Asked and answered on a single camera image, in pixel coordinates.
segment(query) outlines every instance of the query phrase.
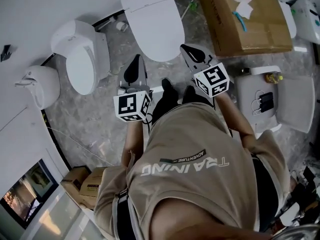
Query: window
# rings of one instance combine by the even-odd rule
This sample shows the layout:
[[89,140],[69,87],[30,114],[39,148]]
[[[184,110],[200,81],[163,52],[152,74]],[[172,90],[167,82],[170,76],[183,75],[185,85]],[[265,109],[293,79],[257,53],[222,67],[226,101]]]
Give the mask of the window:
[[10,188],[0,204],[26,229],[57,187],[57,182],[40,160]]

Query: black pants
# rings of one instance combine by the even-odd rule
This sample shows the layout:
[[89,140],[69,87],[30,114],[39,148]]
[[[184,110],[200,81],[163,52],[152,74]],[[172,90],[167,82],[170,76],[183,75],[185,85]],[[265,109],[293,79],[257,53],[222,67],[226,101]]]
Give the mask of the black pants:
[[[154,108],[154,111],[152,113],[152,124],[154,124],[164,114],[179,106],[178,99],[178,92],[174,88],[166,89],[163,92],[162,98]],[[213,105],[205,97],[196,94],[195,89],[192,86],[189,86],[183,96],[182,104],[192,102],[201,102],[213,107]]]

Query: cable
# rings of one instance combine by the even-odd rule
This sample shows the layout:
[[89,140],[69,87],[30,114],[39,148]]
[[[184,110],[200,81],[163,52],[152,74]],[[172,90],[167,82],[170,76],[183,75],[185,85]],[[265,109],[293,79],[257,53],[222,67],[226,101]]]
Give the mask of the cable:
[[148,126],[148,134],[150,135],[150,125],[149,125],[149,124],[152,123],[153,116],[152,116],[151,113],[147,113],[147,115],[150,115],[150,116],[151,116],[151,120],[148,121],[147,118],[145,118],[145,122],[142,121],[142,123],[143,123],[144,125],[147,125],[147,126]]
[[253,114],[254,116],[257,116],[257,115],[261,114],[261,108],[259,108],[259,109],[254,109],[254,108],[252,107],[253,104],[254,104],[254,102],[256,102],[259,107],[260,107],[260,105],[261,105],[261,103],[259,102],[261,99],[260,99],[260,98],[257,98],[257,94],[258,94],[259,92],[262,92],[263,94],[265,94],[265,92],[264,92],[263,90],[257,90],[257,91],[255,92],[255,95],[254,95],[255,100],[251,102],[252,114]]
[[111,166],[114,166],[112,163],[109,163],[108,161],[102,159],[100,156],[96,155],[95,153],[92,153],[89,149],[85,148],[85,147],[82,146],[79,142],[77,142],[76,140],[74,140],[73,138],[71,138],[69,135],[66,135],[66,134],[63,133],[62,131],[59,131],[59,130],[57,130],[57,129],[53,129],[53,128],[48,127],[48,126],[47,126],[47,128],[49,128],[49,129],[51,129],[51,130],[53,130],[53,131],[56,131],[56,132],[58,132],[58,133],[60,133],[60,134],[62,134],[62,135],[64,135],[64,136],[70,138],[70,139],[73,140],[75,143],[77,143],[79,146],[81,146],[83,149],[85,149],[86,151],[88,151],[90,154],[96,156],[97,158],[99,158],[100,160],[106,162],[107,164],[109,164],[109,165],[111,165]]

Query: cardboard box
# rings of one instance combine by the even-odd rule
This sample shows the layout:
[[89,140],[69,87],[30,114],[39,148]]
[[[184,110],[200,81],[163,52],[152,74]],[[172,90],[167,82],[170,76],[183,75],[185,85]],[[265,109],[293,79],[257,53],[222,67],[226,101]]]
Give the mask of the cardboard box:
[[292,40],[278,0],[252,0],[250,19],[242,18],[247,32],[232,13],[234,0],[200,0],[217,56],[282,53]]
[[79,206],[83,205],[87,208],[89,208],[90,205],[80,196],[80,189],[89,175],[90,170],[87,167],[75,167],[68,172],[60,183],[69,196],[74,199]]
[[80,195],[90,205],[90,209],[96,206],[98,190],[105,169],[106,167],[95,168],[82,183]]

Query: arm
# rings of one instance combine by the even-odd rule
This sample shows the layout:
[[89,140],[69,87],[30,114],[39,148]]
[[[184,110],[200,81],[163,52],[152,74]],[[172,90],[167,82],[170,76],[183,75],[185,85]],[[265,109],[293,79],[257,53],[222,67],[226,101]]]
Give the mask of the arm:
[[125,143],[122,151],[121,164],[128,167],[131,152],[135,154],[135,160],[141,158],[144,153],[144,129],[142,121],[127,123]]
[[255,143],[256,136],[254,130],[245,116],[236,107],[226,92],[215,97],[215,100],[221,110],[226,125],[240,134],[242,146],[249,148]]

